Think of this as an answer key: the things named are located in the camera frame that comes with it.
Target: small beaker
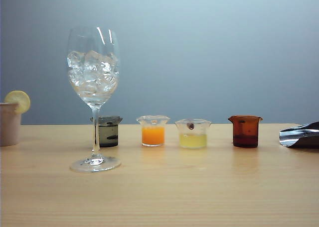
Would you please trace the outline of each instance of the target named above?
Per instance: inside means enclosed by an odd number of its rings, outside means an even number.
[[[112,147],[119,144],[119,123],[120,116],[99,117],[99,142],[100,147]]]
[[[165,143],[165,124],[169,119],[167,116],[160,115],[147,115],[136,119],[142,125],[142,145],[163,145]]]
[[[198,149],[207,146],[207,130],[211,121],[183,119],[175,122],[179,132],[179,144],[183,148]]]
[[[238,147],[258,146],[259,116],[236,115],[228,120],[233,123],[233,144]]]

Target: brown beaker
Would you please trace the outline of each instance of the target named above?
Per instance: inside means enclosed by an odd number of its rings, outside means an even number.
[[[258,146],[258,124],[262,120],[259,116],[236,115],[228,120],[233,123],[233,144],[238,147]]]

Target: gray wall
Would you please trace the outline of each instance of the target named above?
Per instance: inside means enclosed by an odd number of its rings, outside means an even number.
[[[319,0],[1,0],[1,99],[30,95],[24,124],[89,123],[65,55],[69,29],[95,24],[122,61],[102,115],[319,120]]]

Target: cup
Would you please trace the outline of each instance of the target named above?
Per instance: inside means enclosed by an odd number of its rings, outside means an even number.
[[[203,119],[183,119],[175,122],[179,132],[179,145],[188,149],[207,146],[207,130],[211,121]]]
[[[112,147],[119,144],[120,116],[99,116],[100,147]]]
[[[136,121],[142,125],[142,145],[161,146],[165,143],[165,124],[167,116],[141,116]]]
[[[19,143],[21,114],[16,113],[18,104],[0,103],[0,146]]]
[[[258,146],[259,116],[236,115],[228,120],[233,123],[233,144],[238,147]]]

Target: lemon slice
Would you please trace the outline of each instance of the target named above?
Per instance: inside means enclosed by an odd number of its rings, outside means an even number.
[[[20,90],[11,91],[10,93],[8,93],[4,98],[4,102],[17,103],[18,107],[15,109],[15,112],[17,114],[22,114],[28,111],[31,104],[28,94]]]

